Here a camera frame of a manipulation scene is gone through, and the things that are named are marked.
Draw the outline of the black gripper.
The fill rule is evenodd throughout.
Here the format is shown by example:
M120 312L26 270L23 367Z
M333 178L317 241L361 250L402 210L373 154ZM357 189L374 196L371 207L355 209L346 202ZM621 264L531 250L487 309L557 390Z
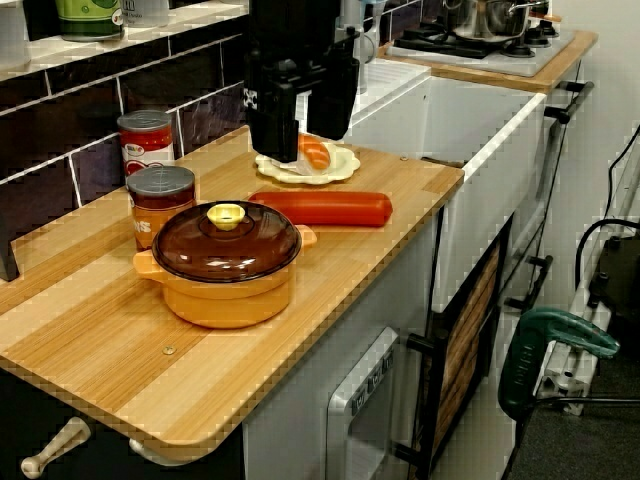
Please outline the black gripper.
M361 21L356 1L249 3L244 102L253 149L281 163L297 160L297 94L308 97L307 131L340 140L359 81Z

